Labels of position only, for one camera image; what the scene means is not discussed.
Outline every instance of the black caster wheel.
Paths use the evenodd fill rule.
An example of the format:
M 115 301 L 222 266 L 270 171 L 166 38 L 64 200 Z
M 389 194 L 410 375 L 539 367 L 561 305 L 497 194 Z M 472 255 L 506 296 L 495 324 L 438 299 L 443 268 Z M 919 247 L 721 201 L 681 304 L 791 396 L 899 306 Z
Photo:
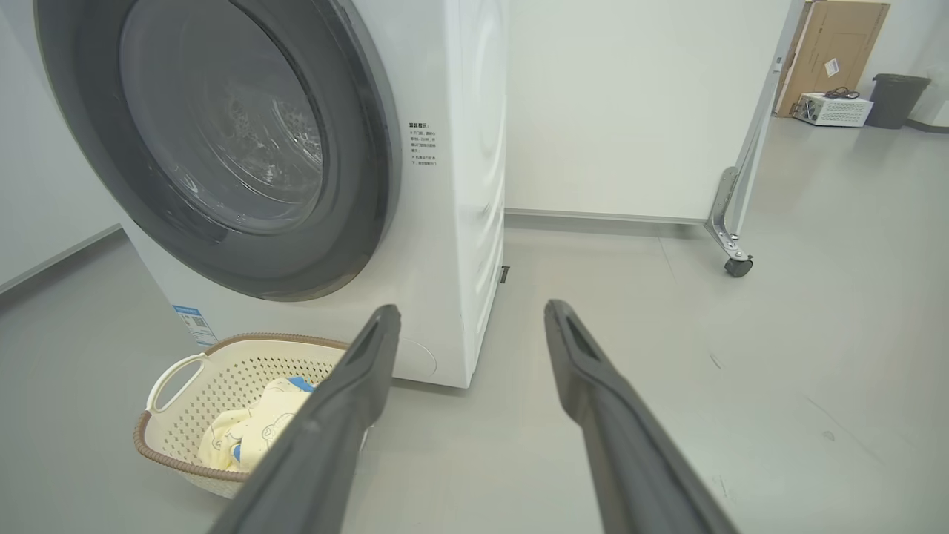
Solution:
M 754 265 L 754 263 L 750 259 L 738 261 L 737 259 L 729 258 L 729 260 L 725 262 L 725 270 L 728 271 L 728 274 L 732 275 L 732 277 L 741 278 L 752 270 L 752 265 Z

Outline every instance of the metal leg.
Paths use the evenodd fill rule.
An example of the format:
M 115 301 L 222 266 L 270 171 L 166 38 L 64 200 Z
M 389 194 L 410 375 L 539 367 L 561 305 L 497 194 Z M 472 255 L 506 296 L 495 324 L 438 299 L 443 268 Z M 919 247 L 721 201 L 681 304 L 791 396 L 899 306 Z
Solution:
M 752 179 L 751 174 L 754 171 L 755 158 L 758 156 L 758 146 L 761 137 L 767 128 L 767 121 L 771 117 L 772 107 L 774 106 L 774 95 L 777 92 L 777 85 L 781 77 L 781 65 L 785 59 L 785 54 L 791 48 L 791 39 L 794 36 L 794 30 L 797 27 L 797 21 L 801 10 L 804 8 L 804 0 L 791 0 L 788 6 L 788 16 L 785 18 L 784 27 L 781 29 L 781 36 L 778 38 L 777 49 L 772 57 L 771 70 L 765 78 L 765 84 L 761 88 L 761 94 L 758 96 L 758 103 L 754 110 L 752 123 L 748 127 L 748 133 L 745 135 L 745 142 L 741 146 L 741 152 L 738 154 L 738 160 L 734 167 L 728 167 L 721 174 L 721 181 L 718 182 L 718 191 L 715 196 L 715 203 L 712 204 L 712 213 L 705 221 L 705 229 L 712 234 L 722 250 L 728 254 L 728 262 L 725 263 L 725 270 L 733 277 L 744 277 L 752 269 L 752 257 L 748 256 L 738 247 L 738 235 L 729 231 L 725 222 L 725 214 L 728 212 L 732 200 L 737 201 L 734 212 L 741 218 L 744 215 L 745 202 L 747 202 L 748 183 Z M 735 190 L 743 191 L 738 199 L 735 199 Z

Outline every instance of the washing machine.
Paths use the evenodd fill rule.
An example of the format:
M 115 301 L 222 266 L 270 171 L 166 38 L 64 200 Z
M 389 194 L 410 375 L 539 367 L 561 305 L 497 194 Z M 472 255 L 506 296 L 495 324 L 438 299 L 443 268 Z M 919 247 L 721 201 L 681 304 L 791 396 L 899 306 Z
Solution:
M 198 345 L 350 340 L 467 388 L 503 257 L 506 0 L 37 0 L 66 122 Z

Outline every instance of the yellow cloth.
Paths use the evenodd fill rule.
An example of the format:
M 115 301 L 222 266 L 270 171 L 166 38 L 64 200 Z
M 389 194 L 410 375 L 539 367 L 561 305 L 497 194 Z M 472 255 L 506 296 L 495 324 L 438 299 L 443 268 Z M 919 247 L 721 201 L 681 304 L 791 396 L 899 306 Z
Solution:
M 309 393 L 278 378 L 265 388 L 260 400 L 244 410 L 225 411 L 205 431 L 197 450 L 204 467 L 249 472 L 267 454 Z M 240 461 L 234 448 L 240 445 Z

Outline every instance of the washing machine door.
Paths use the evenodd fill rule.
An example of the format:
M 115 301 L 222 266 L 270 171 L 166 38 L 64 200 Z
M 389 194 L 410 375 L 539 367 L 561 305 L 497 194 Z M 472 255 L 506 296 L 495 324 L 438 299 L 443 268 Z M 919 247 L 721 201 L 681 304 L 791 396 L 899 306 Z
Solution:
M 77 142 L 166 251 L 249 296 L 355 277 L 399 190 L 391 90 L 349 0 L 37 0 Z

